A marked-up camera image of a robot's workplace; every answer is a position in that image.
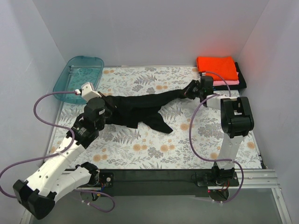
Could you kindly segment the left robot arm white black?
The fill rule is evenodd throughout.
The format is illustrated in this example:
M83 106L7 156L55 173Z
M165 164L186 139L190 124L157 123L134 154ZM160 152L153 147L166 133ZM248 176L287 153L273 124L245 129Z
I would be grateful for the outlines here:
M79 165L66 176L63 172L104 129L105 109L103 99L90 99L56 153L26 180L17 180L14 183L13 190L17 201L36 219L45 218L59 199L77 187L93 187L99 183L100 171L89 162Z

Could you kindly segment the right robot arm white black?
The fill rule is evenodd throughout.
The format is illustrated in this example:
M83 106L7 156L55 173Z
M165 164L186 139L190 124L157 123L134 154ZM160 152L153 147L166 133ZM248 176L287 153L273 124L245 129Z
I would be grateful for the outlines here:
M184 88L184 96L189 99L200 99L199 106L219 110L221 128L224 133L222 145L217 159L211 159L211 169L195 174L195 182L199 187L238 186L239 180L235 160L240 144L254 128L254 119L247 97L232 97L214 93L213 78L203 76L192 80Z

